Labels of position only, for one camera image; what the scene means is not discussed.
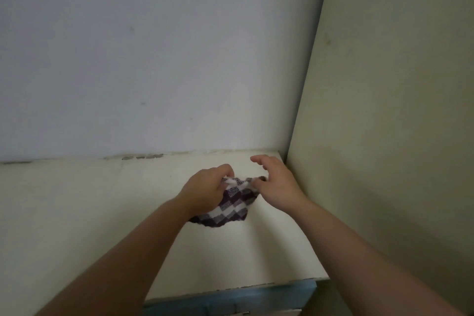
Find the person's right hand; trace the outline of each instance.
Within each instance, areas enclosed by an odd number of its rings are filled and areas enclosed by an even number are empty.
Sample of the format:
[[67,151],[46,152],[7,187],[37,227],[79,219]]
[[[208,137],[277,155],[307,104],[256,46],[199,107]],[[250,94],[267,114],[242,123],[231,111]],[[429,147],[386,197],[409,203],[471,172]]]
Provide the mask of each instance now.
[[306,199],[292,172],[278,158],[255,155],[250,160],[268,170],[268,181],[255,178],[252,185],[270,205],[288,214],[300,205],[301,200]]

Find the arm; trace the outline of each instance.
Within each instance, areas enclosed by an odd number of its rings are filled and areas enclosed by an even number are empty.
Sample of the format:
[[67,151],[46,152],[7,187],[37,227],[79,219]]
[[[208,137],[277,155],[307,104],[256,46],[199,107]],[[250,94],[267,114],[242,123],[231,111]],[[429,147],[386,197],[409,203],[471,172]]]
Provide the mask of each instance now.
[[158,207],[37,316],[138,315],[181,228],[222,200],[224,176],[234,176],[228,164],[193,175],[177,197]]
[[267,155],[251,160],[269,173],[268,181],[254,179],[254,187],[300,226],[355,315],[462,315],[334,215],[307,199],[280,160]]

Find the wall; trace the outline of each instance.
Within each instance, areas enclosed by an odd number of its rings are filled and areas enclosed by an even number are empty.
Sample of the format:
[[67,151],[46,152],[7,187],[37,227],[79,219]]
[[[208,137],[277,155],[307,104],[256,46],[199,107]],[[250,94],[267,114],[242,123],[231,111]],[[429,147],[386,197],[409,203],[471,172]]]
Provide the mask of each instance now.
[[474,4],[324,0],[288,154],[308,195],[474,312]]
[[[0,315],[33,314],[200,169],[229,163],[237,177],[267,176],[251,155],[0,165]],[[245,221],[187,223],[147,299],[327,276],[293,219],[258,197]]]
[[2,0],[0,160],[286,153],[322,0]]

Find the checkered cloth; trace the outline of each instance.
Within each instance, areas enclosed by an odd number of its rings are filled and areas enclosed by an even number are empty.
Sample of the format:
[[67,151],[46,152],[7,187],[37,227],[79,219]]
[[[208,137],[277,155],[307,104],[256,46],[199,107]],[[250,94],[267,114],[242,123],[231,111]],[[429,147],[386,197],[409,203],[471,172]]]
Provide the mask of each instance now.
[[223,178],[229,184],[219,206],[211,212],[189,219],[192,223],[200,223],[209,227],[221,227],[229,221],[243,221],[247,217],[248,207],[257,199],[258,191],[250,184],[252,178]]

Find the patterned fabric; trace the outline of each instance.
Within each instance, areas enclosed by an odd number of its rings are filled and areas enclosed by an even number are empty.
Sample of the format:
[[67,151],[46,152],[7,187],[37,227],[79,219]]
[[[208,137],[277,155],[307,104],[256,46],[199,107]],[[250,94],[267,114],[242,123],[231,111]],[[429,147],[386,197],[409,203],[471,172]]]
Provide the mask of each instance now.
[[257,199],[258,191],[250,184],[252,178],[223,178],[229,184],[219,206],[211,212],[189,219],[192,223],[200,223],[209,227],[221,227],[229,221],[243,221],[247,217],[248,207]]

